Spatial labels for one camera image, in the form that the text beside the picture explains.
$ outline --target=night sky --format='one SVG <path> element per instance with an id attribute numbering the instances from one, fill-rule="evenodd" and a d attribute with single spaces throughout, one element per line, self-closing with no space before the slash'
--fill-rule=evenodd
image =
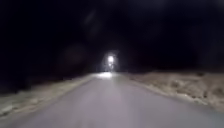
<path id="1" fill-rule="evenodd" d="M 0 17 L 4 89 L 99 72 L 111 51 L 118 71 L 224 64 L 221 0 L 1 0 Z"/>

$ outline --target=paved road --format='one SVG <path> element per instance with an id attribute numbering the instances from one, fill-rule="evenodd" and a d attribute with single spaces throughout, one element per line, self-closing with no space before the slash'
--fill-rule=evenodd
<path id="1" fill-rule="evenodd" d="M 127 80 L 95 78 L 7 128 L 224 128 L 224 114 Z"/>

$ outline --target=bright light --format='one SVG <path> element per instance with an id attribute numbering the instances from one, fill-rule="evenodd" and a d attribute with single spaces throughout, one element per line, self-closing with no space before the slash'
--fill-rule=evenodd
<path id="1" fill-rule="evenodd" d="M 113 56 L 108 56 L 107 61 L 109 63 L 114 63 L 114 57 Z"/>
<path id="2" fill-rule="evenodd" d="M 100 77 L 100 78 L 111 78 L 112 77 L 112 73 L 111 72 L 103 72 L 103 73 L 100 73 L 98 75 L 98 77 Z"/>

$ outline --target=dry grass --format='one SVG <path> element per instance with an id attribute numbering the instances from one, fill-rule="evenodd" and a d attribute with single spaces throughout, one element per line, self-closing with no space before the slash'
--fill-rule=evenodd
<path id="1" fill-rule="evenodd" d="M 91 79 L 91 76 L 66 80 L 37 86 L 30 91 L 21 91 L 18 94 L 10 94 L 0 97 L 0 119 L 6 119 L 21 112 L 31 112 L 41 105 L 56 99 L 74 87 Z"/>
<path id="2" fill-rule="evenodd" d="M 224 74 L 152 72 L 127 76 L 164 95 L 184 96 L 224 111 Z"/>

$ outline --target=street light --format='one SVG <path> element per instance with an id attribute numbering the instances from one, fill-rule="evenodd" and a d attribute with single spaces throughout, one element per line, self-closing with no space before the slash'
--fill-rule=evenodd
<path id="1" fill-rule="evenodd" d="M 114 57 L 112 55 L 108 56 L 107 61 L 109 64 L 113 64 L 114 63 Z"/>

